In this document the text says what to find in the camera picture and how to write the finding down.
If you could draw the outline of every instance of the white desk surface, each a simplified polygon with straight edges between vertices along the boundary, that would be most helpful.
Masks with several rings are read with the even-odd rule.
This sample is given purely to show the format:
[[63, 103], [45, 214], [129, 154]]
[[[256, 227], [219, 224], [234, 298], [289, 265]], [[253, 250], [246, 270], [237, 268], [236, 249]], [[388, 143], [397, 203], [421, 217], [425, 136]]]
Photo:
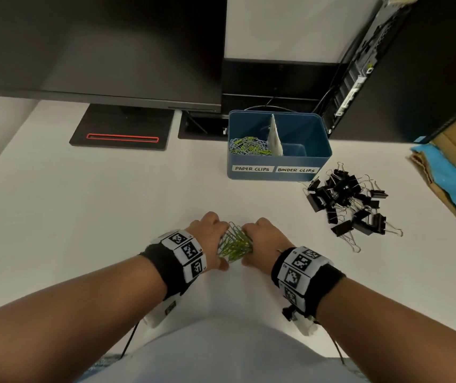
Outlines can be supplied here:
[[[349, 277], [456, 330], [456, 218], [406, 159], [410, 145], [331, 142], [323, 172], [343, 161], [346, 170], [375, 178], [389, 193], [383, 214], [405, 232], [354, 231], [362, 248], [355, 254], [329, 230], [326, 214], [313, 212], [301, 184], [230, 180], [225, 142], [178, 139], [180, 112], [165, 152], [72, 147], [87, 106], [40, 102], [0, 156], [0, 306], [135, 255], [213, 210], [240, 225], [269, 218]], [[233, 264], [228, 273], [201, 276], [159, 328], [138, 330], [129, 351], [200, 318], [228, 315], [337, 356], [323, 329], [303, 337], [282, 317], [284, 306], [270, 280]]]

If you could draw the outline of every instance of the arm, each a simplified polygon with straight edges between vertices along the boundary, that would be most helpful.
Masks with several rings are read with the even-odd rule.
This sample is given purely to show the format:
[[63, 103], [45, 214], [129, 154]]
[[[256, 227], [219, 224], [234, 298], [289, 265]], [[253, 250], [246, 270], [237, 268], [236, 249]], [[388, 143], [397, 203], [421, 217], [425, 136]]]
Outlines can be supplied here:
[[[227, 227], [209, 212], [186, 229], [207, 270], [228, 268], [216, 255]], [[73, 381], [166, 293], [154, 265], [137, 256], [0, 307], [0, 381]]]
[[[265, 274], [294, 247], [267, 219], [243, 228], [253, 240], [243, 264]], [[316, 319], [372, 382], [456, 381], [456, 331], [351, 279], [321, 299]]]

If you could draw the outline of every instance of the label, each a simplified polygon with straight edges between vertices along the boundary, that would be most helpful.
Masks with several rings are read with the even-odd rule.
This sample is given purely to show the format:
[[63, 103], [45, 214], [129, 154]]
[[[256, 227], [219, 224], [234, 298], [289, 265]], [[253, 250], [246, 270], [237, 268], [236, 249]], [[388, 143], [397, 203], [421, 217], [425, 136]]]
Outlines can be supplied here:
[[315, 166], [278, 166], [277, 173], [317, 173], [320, 168]]
[[269, 173], [274, 172], [274, 166], [267, 165], [232, 165], [233, 172], [260, 172]]

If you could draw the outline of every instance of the pile of binder clips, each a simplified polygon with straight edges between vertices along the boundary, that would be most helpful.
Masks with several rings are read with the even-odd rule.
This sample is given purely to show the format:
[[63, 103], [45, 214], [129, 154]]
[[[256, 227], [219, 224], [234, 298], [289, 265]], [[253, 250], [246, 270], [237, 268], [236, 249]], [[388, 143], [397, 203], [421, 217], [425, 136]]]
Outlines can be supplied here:
[[378, 187], [375, 180], [367, 174], [357, 178], [343, 169], [341, 162], [338, 162], [337, 169], [330, 169], [326, 174], [329, 178], [324, 186], [320, 186], [319, 179], [314, 179], [308, 185], [306, 196], [315, 212], [326, 210], [328, 222], [335, 224], [331, 230], [350, 244], [352, 251], [361, 251], [352, 230], [366, 235], [385, 235], [386, 232], [404, 235], [401, 229], [391, 225], [379, 212], [378, 199], [386, 199], [388, 194]]

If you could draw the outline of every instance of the pile of paper clips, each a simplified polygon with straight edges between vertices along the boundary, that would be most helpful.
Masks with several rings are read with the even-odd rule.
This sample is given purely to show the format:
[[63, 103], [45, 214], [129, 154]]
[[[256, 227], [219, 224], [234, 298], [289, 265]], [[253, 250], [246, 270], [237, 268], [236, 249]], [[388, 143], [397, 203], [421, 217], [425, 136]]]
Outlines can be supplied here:
[[257, 137], [234, 138], [229, 142], [229, 151], [235, 155], [270, 156], [267, 141]]
[[306, 196], [315, 212], [326, 210], [328, 222], [335, 224], [331, 230], [350, 244], [352, 251], [361, 251], [352, 235], [354, 229], [366, 235], [385, 235], [386, 232], [404, 235], [379, 212], [380, 201], [376, 199], [386, 199], [388, 194], [370, 176], [365, 174], [356, 178], [343, 169], [342, 162], [338, 162], [337, 169], [328, 170], [326, 175], [328, 179], [324, 186], [320, 186], [319, 179], [309, 183]]
[[224, 234], [217, 254], [226, 258], [229, 263], [242, 259], [242, 257], [253, 251], [253, 241], [242, 229], [233, 222], [229, 223], [229, 229]]

